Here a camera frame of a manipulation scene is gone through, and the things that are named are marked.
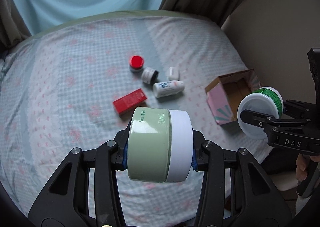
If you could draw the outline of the person's hand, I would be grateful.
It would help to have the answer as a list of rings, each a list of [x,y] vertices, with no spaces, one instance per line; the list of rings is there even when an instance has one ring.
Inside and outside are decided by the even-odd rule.
[[[320,161],[320,156],[298,155],[296,160],[296,178],[298,181],[303,181],[307,178],[308,173],[306,172],[306,168],[310,161],[318,163]]]

